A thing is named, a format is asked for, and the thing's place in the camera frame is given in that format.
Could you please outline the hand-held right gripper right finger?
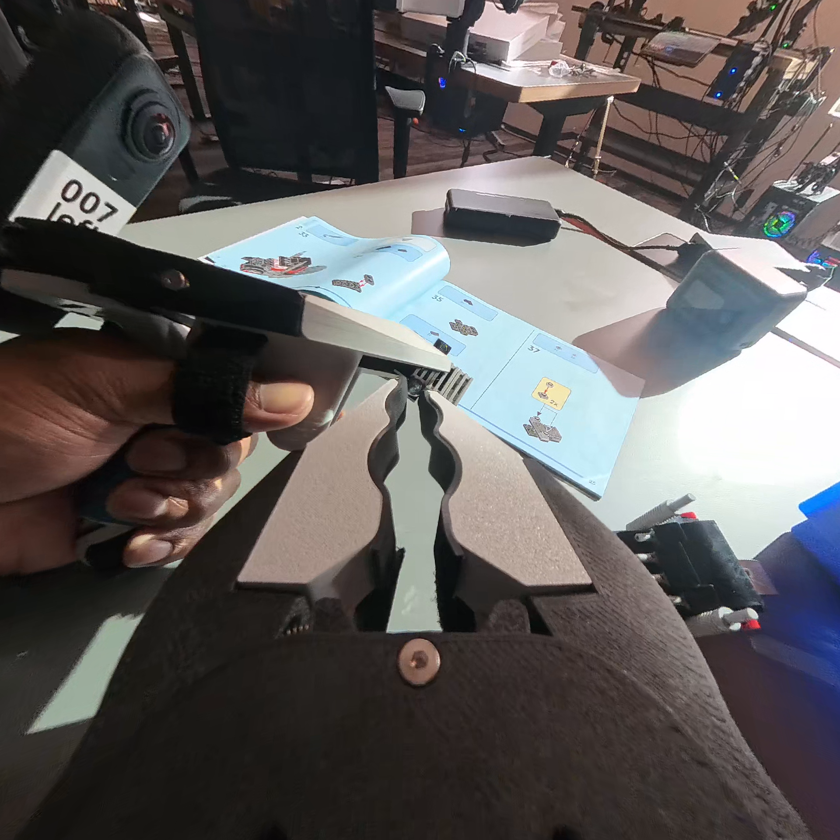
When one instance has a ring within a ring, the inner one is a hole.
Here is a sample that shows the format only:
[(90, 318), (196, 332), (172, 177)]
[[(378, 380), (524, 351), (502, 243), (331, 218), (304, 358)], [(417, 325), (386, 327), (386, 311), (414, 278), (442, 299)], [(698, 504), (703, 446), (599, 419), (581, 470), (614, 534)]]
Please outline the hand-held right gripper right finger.
[(425, 392), (418, 410), (428, 471), (443, 491), (434, 541), (441, 629), (475, 631), (502, 602), (593, 593), (539, 483), (551, 474), (437, 392)]

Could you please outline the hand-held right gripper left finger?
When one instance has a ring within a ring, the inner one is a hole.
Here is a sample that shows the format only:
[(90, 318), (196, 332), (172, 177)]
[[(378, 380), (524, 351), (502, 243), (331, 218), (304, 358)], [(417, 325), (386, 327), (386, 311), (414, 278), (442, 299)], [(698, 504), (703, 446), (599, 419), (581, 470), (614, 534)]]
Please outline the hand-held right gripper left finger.
[(386, 630), (404, 551), (385, 481), (406, 403), (405, 380), (387, 380), (305, 447), (239, 588), (336, 602), (358, 629)]

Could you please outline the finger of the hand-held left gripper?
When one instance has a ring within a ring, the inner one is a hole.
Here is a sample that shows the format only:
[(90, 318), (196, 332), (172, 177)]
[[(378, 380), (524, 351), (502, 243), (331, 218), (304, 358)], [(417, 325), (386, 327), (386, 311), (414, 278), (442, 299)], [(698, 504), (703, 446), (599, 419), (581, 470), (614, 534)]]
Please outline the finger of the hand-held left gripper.
[(301, 299), (302, 338), (357, 353), (364, 370), (403, 375), (453, 370), (445, 353), (401, 323), (316, 296)]

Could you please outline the grey grille brick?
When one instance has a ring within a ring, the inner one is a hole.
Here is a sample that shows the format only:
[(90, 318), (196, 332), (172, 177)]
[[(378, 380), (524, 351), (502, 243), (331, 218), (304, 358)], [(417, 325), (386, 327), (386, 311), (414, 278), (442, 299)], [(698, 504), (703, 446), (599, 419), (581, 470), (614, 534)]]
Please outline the grey grille brick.
[(449, 371), (422, 369), (416, 373), (425, 392), (441, 395), (446, 401), (457, 406), (473, 383), (473, 378), (457, 367)]

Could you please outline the toy brick truck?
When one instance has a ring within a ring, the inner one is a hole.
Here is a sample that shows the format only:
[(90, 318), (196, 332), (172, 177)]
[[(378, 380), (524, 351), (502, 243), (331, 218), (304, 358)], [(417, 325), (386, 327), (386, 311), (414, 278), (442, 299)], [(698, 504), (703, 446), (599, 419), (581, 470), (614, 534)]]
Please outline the toy brick truck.
[(761, 629), (763, 597), (713, 520), (698, 518), (696, 497), (668, 499), (616, 536), (659, 584), (695, 638)]

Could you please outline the blue plastic bin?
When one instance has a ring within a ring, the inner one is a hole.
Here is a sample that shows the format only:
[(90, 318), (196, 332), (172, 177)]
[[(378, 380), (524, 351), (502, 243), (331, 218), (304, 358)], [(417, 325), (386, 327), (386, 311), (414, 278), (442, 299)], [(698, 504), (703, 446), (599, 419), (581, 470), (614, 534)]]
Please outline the blue plastic bin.
[(800, 503), (803, 520), (758, 555), (773, 587), (753, 650), (839, 683), (839, 485)]

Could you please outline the person's left hand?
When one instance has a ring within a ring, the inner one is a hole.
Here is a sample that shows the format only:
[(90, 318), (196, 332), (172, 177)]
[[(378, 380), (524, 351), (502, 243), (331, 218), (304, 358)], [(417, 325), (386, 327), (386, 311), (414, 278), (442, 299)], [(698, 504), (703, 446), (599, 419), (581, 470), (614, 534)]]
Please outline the person's left hand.
[(259, 434), (321, 431), (332, 420), (309, 422), (308, 384), (251, 382), (247, 435), (220, 445), (175, 426), (174, 375), (173, 361), (117, 332), (54, 329), (2, 343), (2, 577), (76, 561), (77, 485), (125, 445), (133, 477), (112, 488), (106, 510), (134, 530), (122, 565), (145, 569), (184, 559), (202, 540)]

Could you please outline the light blue instruction booklet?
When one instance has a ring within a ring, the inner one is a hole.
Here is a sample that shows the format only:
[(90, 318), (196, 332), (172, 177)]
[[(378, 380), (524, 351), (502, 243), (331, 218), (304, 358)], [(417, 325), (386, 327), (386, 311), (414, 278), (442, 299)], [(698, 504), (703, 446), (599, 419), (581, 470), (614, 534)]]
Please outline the light blue instruction booklet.
[(472, 378), (460, 401), (468, 415), (588, 497), (603, 497), (644, 381), (455, 285), (435, 238), (358, 238), (300, 217), (203, 259), (440, 343)]

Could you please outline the black rectangular device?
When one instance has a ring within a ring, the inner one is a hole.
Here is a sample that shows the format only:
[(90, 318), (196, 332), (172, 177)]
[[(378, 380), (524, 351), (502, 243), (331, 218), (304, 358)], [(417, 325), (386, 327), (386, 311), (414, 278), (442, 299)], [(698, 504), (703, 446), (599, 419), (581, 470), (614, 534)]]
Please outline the black rectangular device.
[(510, 196), (463, 188), (448, 190), (444, 228), (530, 244), (555, 239), (561, 221), (551, 203), (538, 198)]

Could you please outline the black shelving unit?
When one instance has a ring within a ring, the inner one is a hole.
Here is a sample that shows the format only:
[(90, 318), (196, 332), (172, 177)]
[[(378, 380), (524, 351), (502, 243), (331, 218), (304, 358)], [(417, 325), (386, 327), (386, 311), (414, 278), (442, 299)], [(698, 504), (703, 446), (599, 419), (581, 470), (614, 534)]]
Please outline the black shelving unit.
[(192, 17), (226, 162), (192, 187), (196, 207), (236, 206), (380, 179), (379, 111), (393, 120), (393, 176), (406, 176), (424, 91), (379, 86), (374, 3), (200, 1)]

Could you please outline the grey cube-shaped device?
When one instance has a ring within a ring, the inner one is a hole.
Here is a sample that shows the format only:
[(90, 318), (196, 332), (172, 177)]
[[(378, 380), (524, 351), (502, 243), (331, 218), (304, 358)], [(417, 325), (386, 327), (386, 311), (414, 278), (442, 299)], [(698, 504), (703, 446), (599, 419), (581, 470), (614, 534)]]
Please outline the grey cube-shaped device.
[(742, 248), (707, 248), (665, 304), (692, 338), (739, 354), (771, 332), (807, 297), (788, 269)]

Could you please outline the wooden work table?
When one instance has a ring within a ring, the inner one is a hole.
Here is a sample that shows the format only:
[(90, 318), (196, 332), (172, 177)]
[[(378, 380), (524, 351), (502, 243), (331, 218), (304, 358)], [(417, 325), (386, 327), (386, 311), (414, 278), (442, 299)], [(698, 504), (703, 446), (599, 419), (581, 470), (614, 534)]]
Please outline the wooden work table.
[(508, 106), (518, 104), (542, 116), (532, 154), (550, 158), (563, 137), (567, 118), (593, 112), (609, 98), (634, 94), (642, 84), (637, 77), (567, 56), (560, 60), (570, 70), (562, 76), (553, 75), (547, 67), (505, 68), (477, 59), (444, 60), (435, 45), (427, 58), (427, 47), (405, 38), (396, 19), (396, 13), (374, 15), (377, 59), (394, 77), (424, 89), (427, 121), (463, 141), (490, 131), (477, 126), (480, 104), (494, 100), (501, 122)]

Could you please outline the white storage box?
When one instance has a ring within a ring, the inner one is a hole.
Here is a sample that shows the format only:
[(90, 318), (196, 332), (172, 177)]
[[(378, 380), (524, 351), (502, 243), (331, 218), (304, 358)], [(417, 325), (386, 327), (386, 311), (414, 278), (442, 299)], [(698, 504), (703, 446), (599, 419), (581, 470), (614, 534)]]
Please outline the white storage box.
[(514, 14), (488, 3), (469, 31), (467, 56), (513, 67), (519, 62), (558, 59), (565, 21), (552, 2), (525, 3)]

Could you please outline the black equipment rack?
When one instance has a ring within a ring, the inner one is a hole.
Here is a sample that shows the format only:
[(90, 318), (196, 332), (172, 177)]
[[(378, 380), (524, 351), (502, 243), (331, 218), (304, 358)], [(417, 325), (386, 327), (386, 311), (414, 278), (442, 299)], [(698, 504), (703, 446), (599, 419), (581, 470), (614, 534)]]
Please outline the black equipment rack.
[(728, 34), (650, 15), (650, 2), (583, 2), (574, 57), (597, 41), (616, 53), (612, 68), (648, 73), (616, 96), (619, 126), (607, 153), (684, 192), (679, 216), (707, 223), (740, 211), (762, 172), (792, 151), (825, 100), (823, 76), (835, 53), (817, 34), (828, 2), (735, 2)]

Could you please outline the computer tower glowing fans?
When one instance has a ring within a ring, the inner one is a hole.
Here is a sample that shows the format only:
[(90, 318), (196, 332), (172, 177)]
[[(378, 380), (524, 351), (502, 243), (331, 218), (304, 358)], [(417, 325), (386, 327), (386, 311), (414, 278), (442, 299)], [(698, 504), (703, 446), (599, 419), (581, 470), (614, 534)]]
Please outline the computer tower glowing fans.
[(838, 240), (839, 191), (826, 185), (800, 189), (793, 181), (777, 181), (768, 188), (759, 212), (759, 233), (765, 238), (789, 239), (797, 248), (833, 246)]

